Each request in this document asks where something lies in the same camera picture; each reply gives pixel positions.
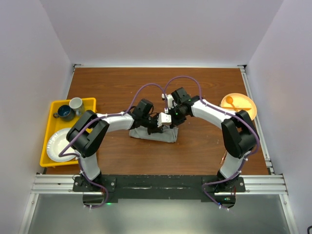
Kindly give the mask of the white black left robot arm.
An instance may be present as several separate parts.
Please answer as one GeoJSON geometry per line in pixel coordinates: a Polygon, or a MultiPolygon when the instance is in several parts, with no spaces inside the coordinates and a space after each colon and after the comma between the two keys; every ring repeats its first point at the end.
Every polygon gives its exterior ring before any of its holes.
{"type": "Polygon", "coordinates": [[[153,114],[154,105],[147,99],[141,99],[129,111],[99,116],[93,111],[86,111],[69,130],[66,139],[70,147],[78,154],[81,167],[81,179],[89,191],[104,191],[102,174],[98,167],[95,153],[98,151],[106,133],[118,130],[145,128],[147,135],[163,133],[158,125],[159,114],[153,114]]]}

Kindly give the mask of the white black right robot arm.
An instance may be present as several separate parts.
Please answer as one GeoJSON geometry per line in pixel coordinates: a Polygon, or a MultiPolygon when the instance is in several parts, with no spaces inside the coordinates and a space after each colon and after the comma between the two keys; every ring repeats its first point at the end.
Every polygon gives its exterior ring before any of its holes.
{"type": "Polygon", "coordinates": [[[166,95],[168,113],[172,125],[178,126],[186,116],[203,119],[220,128],[226,149],[226,158],[217,172],[217,181],[206,182],[205,186],[216,186],[227,192],[241,174],[241,170],[255,147],[259,147],[259,136],[249,114],[241,110],[231,112],[209,103],[201,96],[191,97],[184,88],[166,95]]]}

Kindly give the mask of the grey cloth napkin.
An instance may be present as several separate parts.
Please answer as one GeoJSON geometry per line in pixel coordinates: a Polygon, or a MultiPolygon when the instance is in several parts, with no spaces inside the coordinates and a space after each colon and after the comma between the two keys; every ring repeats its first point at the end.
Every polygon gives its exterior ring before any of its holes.
{"type": "Polygon", "coordinates": [[[132,138],[139,138],[145,140],[161,141],[167,143],[175,143],[178,136],[178,128],[170,128],[168,126],[163,127],[163,133],[151,133],[147,132],[147,128],[138,127],[129,131],[129,136],[132,138]]]}

